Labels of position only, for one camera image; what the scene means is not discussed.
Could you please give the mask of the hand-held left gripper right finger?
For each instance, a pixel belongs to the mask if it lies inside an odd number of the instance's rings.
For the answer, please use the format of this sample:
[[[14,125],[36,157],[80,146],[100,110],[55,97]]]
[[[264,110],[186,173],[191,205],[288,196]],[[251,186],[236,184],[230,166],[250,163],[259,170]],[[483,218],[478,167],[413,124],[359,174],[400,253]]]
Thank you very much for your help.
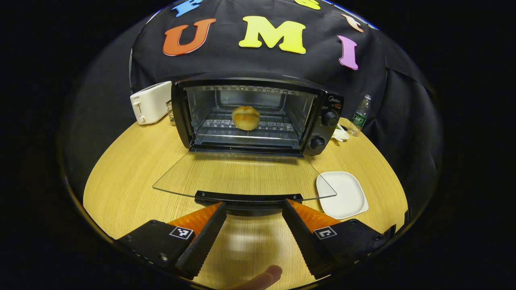
[[[290,199],[283,200],[282,207],[282,216],[315,279],[356,268],[385,245],[397,228],[394,224],[381,233],[358,219],[341,222]]]

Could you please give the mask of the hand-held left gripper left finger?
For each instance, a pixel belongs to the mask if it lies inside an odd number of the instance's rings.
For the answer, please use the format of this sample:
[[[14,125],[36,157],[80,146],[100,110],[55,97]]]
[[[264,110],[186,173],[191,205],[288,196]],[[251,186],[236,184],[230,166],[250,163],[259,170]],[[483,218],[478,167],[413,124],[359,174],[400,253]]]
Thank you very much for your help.
[[[168,223],[149,220],[116,243],[157,269],[193,279],[226,218],[226,204],[219,202]]]

